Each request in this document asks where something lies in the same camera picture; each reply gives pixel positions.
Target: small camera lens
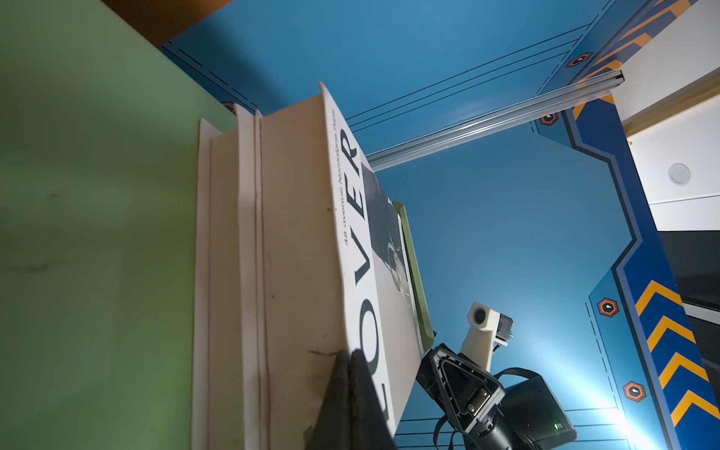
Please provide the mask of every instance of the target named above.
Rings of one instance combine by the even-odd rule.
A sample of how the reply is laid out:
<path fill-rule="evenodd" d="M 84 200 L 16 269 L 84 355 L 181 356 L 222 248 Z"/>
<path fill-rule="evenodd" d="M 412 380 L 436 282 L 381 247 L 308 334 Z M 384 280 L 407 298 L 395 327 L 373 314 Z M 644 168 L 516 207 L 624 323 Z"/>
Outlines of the small camera lens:
<path fill-rule="evenodd" d="M 475 311 L 475 323 L 479 325 L 483 322 L 485 322 L 485 310 L 480 308 Z"/>

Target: black lettering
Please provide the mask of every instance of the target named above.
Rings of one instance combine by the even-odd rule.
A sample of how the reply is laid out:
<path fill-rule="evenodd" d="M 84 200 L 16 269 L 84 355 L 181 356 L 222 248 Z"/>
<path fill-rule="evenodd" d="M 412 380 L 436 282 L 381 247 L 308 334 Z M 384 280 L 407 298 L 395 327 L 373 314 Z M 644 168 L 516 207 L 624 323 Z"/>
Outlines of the black lettering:
<path fill-rule="evenodd" d="M 355 188 L 353 188 L 353 196 L 350 197 L 350 187 L 348 186 L 348 176 L 347 176 L 347 175 L 345 175 L 345 192 L 346 192 L 347 195 L 348 195 L 347 198 L 348 198 L 348 203 L 350 204 L 350 206 L 352 206 L 353 208 L 355 208 L 355 210 L 356 210 L 356 211 L 360 214 L 360 216 L 364 219 L 364 218 L 365 218 L 365 211 L 364 211 L 364 208 L 363 208 L 363 206 L 362 206 L 362 194 L 360 194 L 359 192 L 358 192 L 357 194 L 355 194 Z M 360 198 L 360 204 L 358 204 L 357 200 L 355 200 L 355 199 L 357 199 L 358 197 Z"/>
<path fill-rule="evenodd" d="M 357 285 L 360 279 L 362 279 L 363 275 L 365 275 L 368 269 L 370 269 L 370 258 L 367 257 L 367 253 L 365 253 L 365 250 L 363 250 L 362 246 L 360 245 L 360 241 L 358 240 L 358 237 L 355 236 L 355 232 L 353 231 L 352 227 L 350 227 L 350 237 L 353 238 L 353 240 L 355 241 L 355 245 L 358 246 L 360 253 L 362 253 L 363 258 L 365 258 L 365 264 L 363 264 L 360 269 L 357 269 L 355 271 L 355 285 Z"/>
<path fill-rule="evenodd" d="M 340 147 L 343 149 L 343 153 L 345 153 L 345 156 L 348 157 L 348 161 L 350 161 L 350 164 L 353 165 L 353 168 L 355 169 L 356 174 L 360 174 L 360 169 L 358 169 L 358 166 L 355 165 L 355 161 L 353 161 L 353 158 L 358 154 L 357 148 L 350 148 L 350 141 L 348 140 L 348 135 L 345 134 L 345 130 L 340 129 Z"/>
<path fill-rule="evenodd" d="M 360 307 L 360 349 L 364 354 L 367 355 L 367 352 L 365 351 L 365 342 L 362 338 L 362 323 L 363 320 L 365 320 L 365 313 L 369 312 L 372 314 L 372 320 L 375 322 L 375 357 L 372 359 L 372 361 L 367 362 L 367 367 L 370 369 L 370 375 L 375 375 L 375 371 L 377 370 L 377 363 L 380 360 L 380 337 L 377 333 L 377 319 L 375 318 L 375 310 L 372 309 L 372 303 L 370 303 L 370 300 L 365 299 L 362 302 L 362 306 Z M 387 409 L 387 398 L 385 399 L 385 409 Z"/>
<path fill-rule="evenodd" d="M 385 394 L 385 383 L 381 383 L 382 386 L 382 399 L 385 401 L 385 409 L 382 410 L 382 416 L 387 422 L 390 419 L 390 413 L 387 412 L 387 394 Z"/>

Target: white panel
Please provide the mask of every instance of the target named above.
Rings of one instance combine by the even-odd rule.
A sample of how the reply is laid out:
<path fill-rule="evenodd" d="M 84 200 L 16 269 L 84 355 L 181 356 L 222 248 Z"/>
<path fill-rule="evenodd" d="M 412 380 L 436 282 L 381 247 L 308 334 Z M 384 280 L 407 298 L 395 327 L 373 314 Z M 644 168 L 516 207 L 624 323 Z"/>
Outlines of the white panel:
<path fill-rule="evenodd" d="M 629 138 L 648 203 L 720 194 L 719 124 L 717 96 Z M 690 169 L 684 186 L 668 176 L 675 163 Z"/>
<path fill-rule="evenodd" d="M 659 231 L 720 230 L 720 197 L 651 204 Z"/>
<path fill-rule="evenodd" d="M 720 0 L 700 0 L 623 64 L 620 120 L 720 67 Z"/>

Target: blue panel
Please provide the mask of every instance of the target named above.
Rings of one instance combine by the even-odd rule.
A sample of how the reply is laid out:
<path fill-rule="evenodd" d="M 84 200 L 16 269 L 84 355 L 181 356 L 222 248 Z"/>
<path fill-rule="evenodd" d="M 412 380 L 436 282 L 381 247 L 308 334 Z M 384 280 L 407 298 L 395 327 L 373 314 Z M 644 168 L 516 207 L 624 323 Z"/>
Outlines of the blue panel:
<path fill-rule="evenodd" d="M 663 317 L 686 328 L 689 328 L 689 323 L 682 307 L 660 294 L 653 295 L 644 308 L 636 306 L 646 289 L 652 286 L 651 282 L 673 292 L 677 292 L 677 287 L 655 230 L 617 111 L 611 103 L 603 100 L 589 102 L 582 109 L 577 124 L 570 119 L 570 127 L 573 145 L 579 150 L 594 148 L 596 150 L 593 152 L 603 151 L 612 157 L 616 167 L 618 186 L 625 197 L 624 205 L 634 236 L 632 247 L 618 262 L 616 275 L 621 285 L 625 312 L 631 318 L 637 335 L 636 347 L 646 362 L 646 375 L 650 378 L 649 393 L 661 419 L 666 420 L 667 439 L 676 448 L 714 448 L 720 438 L 720 421 L 713 417 L 713 414 L 717 415 L 717 403 L 710 384 L 683 368 L 675 372 L 664 389 L 657 378 L 675 353 L 691 361 L 700 361 L 697 346 L 671 330 L 666 331 L 652 349 L 645 341 Z M 687 392 L 698 395 L 712 407 L 705 411 L 691 405 L 683 415 L 683 410 L 678 410 L 678 403 Z M 674 412 L 674 420 L 670 418 L 671 412 Z"/>
<path fill-rule="evenodd" d="M 617 304 L 618 312 L 613 317 L 600 313 L 599 305 L 610 299 Z M 657 415 L 652 398 L 649 396 L 649 382 L 641 363 L 641 357 L 635 346 L 626 316 L 625 307 L 612 271 L 603 277 L 598 286 L 590 294 L 590 308 L 598 327 L 598 338 L 606 351 L 608 372 L 611 373 L 613 385 L 620 392 L 619 410 L 625 418 L 623 431 L 641 448 L 661 449 L 665 447 L 665 436 Z M 622 390 L 631 382 L 640 384 L 646 391 L 646 397 L 635 402 L 627 398 Z"/>
<path fill-rule="evenodd" d="M 561 88 L 580 79 L 581 76 L 587 75 L 588 69 L 606 54 L 606 49 L 620 37 L 621 30 L 627 30 L 634 19 L 643 15 L 656 3 L 656 0 L 623 0 L 615 1 L 612 4 L 608 2 L 608 8 L 605 14 L 599 19 L 599 22 L 589 31 L 588 35 L 582 39 L 573 53 L 567 59 L 570 62 L 583 53 L 592 53 L 592 57 L 574 67 L 563 65 L 552 80 L 543 88 L 543 92 L 550 92 Z"/>
<path fill-rule="evenodd" d="M 468 83 L 469 86 L 461 85 L 453 90 L 430 96 L 417 104 L 408 105 L 406 108 L 358 124 L 351 129 L 363 151 L 370 154 L 415 139 L 418 137 L 418 132 L 428 134 L 463 120 L 472 119 L 480 112 L 492 111 L 504 102 L 520 102 L 533 96 L 537 89 L 537 85 L 529 86 L 528 80 L 537 79 L 548 73 L 562 61 L 567 50 L 559 49 L 559 51 L 561 51 L 559 55 L 555 52 L 550 53 L 550 56 L 555 55 L 554 58 L 548 59 L 545 55 L 530 58 L 515 65 L 516 67 L 505 69 L 498 75 L 489 74 L 473 80 Z M 503 91 L 505 84 L 516 86 L 515 91 L 512 93 Z"/>
<path fill-rule="evenodd" d="M 163 51 L 264 114 L 322 81 L 373 153 L 564 86 L 646 1 L 234 1 Z"/>
<path fill-rule="evenodd" d="M 540 120 L 533 121 L 533 124 L 540 136 L 570 147 L 570 137 L 567 135 L 567 129 L 559 117 L 558 121 L 552 125 L 543 125 Z"/>
<path fill-rule="evenodd" d="M 535 370 L 574 423 L 616 423 L 617 389 L 585 306 L 631 240 L 607 163 L 523 126 L 379 178 L 408 209 L 437 341 L 459 348 L 472 302 L 494 307 L 515 320 L 494 372 Z M 413 390 L 403 419 L 439 417 L 428 400 Z M 432 431 L 434 423 L 426 426 Z M 617 438 L 618 431 L 583 433 Z"/>

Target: green wall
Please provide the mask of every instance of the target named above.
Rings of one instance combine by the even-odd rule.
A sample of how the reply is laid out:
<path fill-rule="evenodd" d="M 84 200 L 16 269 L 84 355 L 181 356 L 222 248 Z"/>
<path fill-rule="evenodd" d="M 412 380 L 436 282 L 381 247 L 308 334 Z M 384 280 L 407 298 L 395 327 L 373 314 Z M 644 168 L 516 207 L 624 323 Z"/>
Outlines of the green wall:
<path fill-rule="evenodd" d="M 0 1 L 0 449 L 188 449 L 200 117 L 99 0 Z"/>

